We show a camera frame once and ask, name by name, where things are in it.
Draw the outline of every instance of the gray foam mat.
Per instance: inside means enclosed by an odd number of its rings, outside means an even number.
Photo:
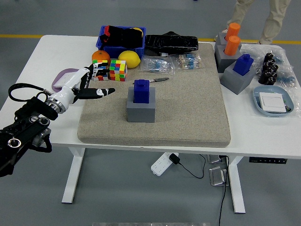
[[[91,88],[115,88],[107,97],[86,100],[78,138],[84,143],[136,146],[226,147],[230,129],[211,44],[196,51],[203,67],[175,75],[129,69],[126,82],[92,81]],[[127,91],[136,79],[169,77],[156,87],[155,123],[127,122]]]

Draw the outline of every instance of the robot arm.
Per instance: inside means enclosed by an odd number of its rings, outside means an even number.
[[[70,104],[77,99],[102,98],[115,91],[109,89],[88,88],[89,81],[96,75],[107,73],[106,69],[98,69],[101,64],[92,64],[79,69],[57,93],[26,83],[18,83],[8,90],[9,97],[26,104],[15,112],[15,122],[0,130],[0,177],[11,175],[15,164],[28,149],[49,153],[52,151],[49,140],[51,130],[50,120],[55,120],[58,114],[64,113]],[[30,87],[41,90],[47,96],[45,102],[33,97],[30,100],[19,100],[11,95],[14,89]]]

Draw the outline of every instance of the blue plastic bin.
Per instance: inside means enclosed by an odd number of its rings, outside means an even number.
[[[99,36],[103,35],[104,34],[104,28],[106,26],[102,26],[101,29],[100,29],[100,33],[99,33]],[[120,28],[132,28],[132,27],[121,27],[121,26],[116,26],[116,27],[120,27]],[[120,53],[122,53],[123,51],[126,51],[126,50],[131,50],[131,51],[134,51],[138,54],[138,56],[142,57],[142,55],[144,54],[144,43],[145,43],[145,34],[146,34],[146,28],[145,27],[139,27],[142,32],[143,32],[143,40],[142,40],[142,47],[140,48],[124,48],[124,47],[121,47],[121,46],[105,46],[103,49],[104,51],[106,51],[109,55],[110,55],[110,58],[118,58],[118,56],[120,55]],[[100,40],[98,36],[98,40],[97,40],[97,43],[96,43],[96,47],[98,49],[100,49],[100,47],[102,46],[102,42]]]

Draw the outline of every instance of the yellow floor line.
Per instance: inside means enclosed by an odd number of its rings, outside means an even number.
[[[40,39],[43,35],[34,34],[0,34],[0,38]]]
[[[40,39],[43,35],[39,34],[0,34],[0,38],[18,38],[18,39]],[[214,39],[198,39],[198,41],[210,41],[214,42]],[[242,39],[242,43],[257,43],[258,40]],[[292,40],[275,40],[273,44],[290,44],[290,45],[301,45],[301,41]]]

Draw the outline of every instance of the person's leg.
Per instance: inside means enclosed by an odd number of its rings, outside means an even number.
[[[245,18],[245,15],[255,0],[237,0],[232,18],[227,22],[227,28],[231,23],[241,24]]]
[[[271,44],[273,39],[279,34],[282,27],[282,20],[291,0],[269,0],[269,17],[267,18],[261,38],[260,44]]]

